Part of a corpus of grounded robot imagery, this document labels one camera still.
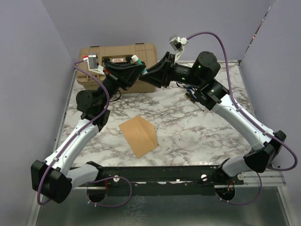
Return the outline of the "aluminium frame rail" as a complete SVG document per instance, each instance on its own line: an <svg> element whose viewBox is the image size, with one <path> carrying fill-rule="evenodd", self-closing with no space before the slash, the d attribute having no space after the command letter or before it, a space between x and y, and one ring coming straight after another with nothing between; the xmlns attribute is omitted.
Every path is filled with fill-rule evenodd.
<svg viewBox="0 0 301 226"><path fill-rule="evenodd" d="M83 167L71 168L66 174L63 174L63 172L58 169L50 169L49 171L44 169L33 170L32 186L36 191L40 191L43 195L61 197L67 195L72 189L81 188L80 186L86 182L91 182L93 184L107 182L110 178L96 179L100 172L99 167L100 166L87 164ZM227 187L254 187L259 185L282 186L285 184L283 175L271 170L259 174L253 171L243 172L238 173L236 176L238 176L238 179L243 180L244 183L242 185L234 185L234 183L231 182ZM120 178L120 176L111 177L115 182L118 182Z"/></svg>

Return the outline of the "brown paper envelope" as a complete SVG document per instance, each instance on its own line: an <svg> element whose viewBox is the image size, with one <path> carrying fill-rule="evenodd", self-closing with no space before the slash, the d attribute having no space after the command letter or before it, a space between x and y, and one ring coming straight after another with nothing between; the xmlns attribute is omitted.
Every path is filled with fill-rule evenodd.
<svg viewBox="0 0 301 226"><path fill-rule="evenodd" d="M158 147L154 125L141 116L136 116L119 125L136 158Z"/></svg>

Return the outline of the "green white glue stick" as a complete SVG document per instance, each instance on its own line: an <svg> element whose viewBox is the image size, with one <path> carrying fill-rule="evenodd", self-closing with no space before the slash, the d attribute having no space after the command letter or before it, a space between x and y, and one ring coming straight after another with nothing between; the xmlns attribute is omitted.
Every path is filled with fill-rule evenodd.
<svg viewBox="0 0 301 226"><path fill-rule="evenodd" d="M133 56L131 57L131 59L132 59L132 61L133 61L136 65L144 65L144 66L145 66L144 70L142 71L142 75L144 75L144 74L147 73L147 70L146 70L146 63L145 63L145 62L141 61L141 60L138 58L137 55L133 55Z"/></svg>

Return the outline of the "tan plastic tool case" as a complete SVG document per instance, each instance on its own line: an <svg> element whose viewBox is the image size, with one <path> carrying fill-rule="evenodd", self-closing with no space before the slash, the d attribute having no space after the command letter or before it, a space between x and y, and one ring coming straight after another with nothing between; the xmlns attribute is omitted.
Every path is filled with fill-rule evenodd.
<svg viewBox="0 0 301 226"><path fill-rule="evenodd" d="M158 62L157 48L153 43L138 43L124 46L90 46L82 48L79 52L79 59L90 53L96 53L98 56L98 63L105 66L108 61L114 63L130 62L133 63L131 57L137 55L138 58L146 63L146 68L152 67ZM87 63L78 64L78 67L88 72ZM105 76L94 72L89 72L95 76L99 81L103 81ZM96 90L99 85L93 79L89 78L82 72L77 72L77 82L87 90ZM146 82L137 80L129 90L119 89L122 94L126 93L147 93L154 92L156 88Z"/></svg>

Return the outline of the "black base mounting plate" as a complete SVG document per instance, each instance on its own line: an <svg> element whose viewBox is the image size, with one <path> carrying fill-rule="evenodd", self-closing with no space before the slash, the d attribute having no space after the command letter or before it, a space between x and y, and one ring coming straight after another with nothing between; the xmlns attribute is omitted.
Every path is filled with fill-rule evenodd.
<svg viewBox="0 0 301 226"><path fill-rule="evenodd" d="M110 196L168 196L168 195L214 195L215 187L227 187L231 182L242 185L238 176L229 177L217 165L196 166L132 166L99 167L97 180L110 178L107 182L86 182L81 188L89 191L107 191ZM118 182L111 179L120 176Z"/></svg>

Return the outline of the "black yellow screwdriver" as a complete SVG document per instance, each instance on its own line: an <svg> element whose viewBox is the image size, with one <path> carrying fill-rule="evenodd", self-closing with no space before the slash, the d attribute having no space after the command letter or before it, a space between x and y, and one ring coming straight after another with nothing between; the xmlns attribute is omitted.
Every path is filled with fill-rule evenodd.
<svg viewBox="0 0 301 226"><path fill-rule="evenodd" d="M185 97L190 100L195 106L197 106L201 111L204 111L201 107L201 104L197 102L191 95L190 93L186 92Z"/></svg>

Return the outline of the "blue handled pliers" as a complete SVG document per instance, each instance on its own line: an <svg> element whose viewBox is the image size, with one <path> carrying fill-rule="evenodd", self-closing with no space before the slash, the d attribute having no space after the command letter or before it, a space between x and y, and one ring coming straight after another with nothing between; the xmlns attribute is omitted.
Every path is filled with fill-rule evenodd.
<svg viewBox="0 0 301 226"><path fill-rule="evenodd" d="M187 86L187 87L186 87L186 90L187 90L188 92L195 92L195 91L197 90L197 88L194 87L194 86Z"/></svg>

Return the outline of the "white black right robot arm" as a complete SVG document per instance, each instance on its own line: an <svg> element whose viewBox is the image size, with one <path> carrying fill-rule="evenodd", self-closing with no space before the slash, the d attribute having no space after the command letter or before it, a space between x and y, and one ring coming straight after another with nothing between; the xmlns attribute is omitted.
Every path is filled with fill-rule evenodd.
<svg viewBox="0 0 301 226"><path fill-rule="evenodd" d="M285 141L286 134L274 132L233 101L229 90L215 79L220 68L215 55L208 51L201 52L192 67L175 63L174 55L166 52L139 79L157 88L166 88L172 81L196 87L196 101L225 119L247 140L251 151L224 161L216 172L217 181L227 184L241 172L263 173L279 153L279 142Z"/></svg>

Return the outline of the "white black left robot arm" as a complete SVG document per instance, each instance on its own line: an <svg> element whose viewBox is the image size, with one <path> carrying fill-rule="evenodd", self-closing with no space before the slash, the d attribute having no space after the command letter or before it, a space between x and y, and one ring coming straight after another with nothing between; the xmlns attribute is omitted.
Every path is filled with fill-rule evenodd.
<svg viewBox="0 0 301 226"><path fill-rule="evenodd" d="M89 57L80 62L87 65L87 70L79 68L78 63L74 63L74 69L93 79L99 87L77 94L77 110L82 113L77 125L50 156L31 165L32 188L37 192L38 205L49 201L62 203L73 188L88 182L94 186L103 182L104 174L97 164L89 162L76 169L71 166L86 144L106 125L111 113L108 109L111 98L119 89L132 87L146 69L143 63L107 62L101 66Z"/></svg>

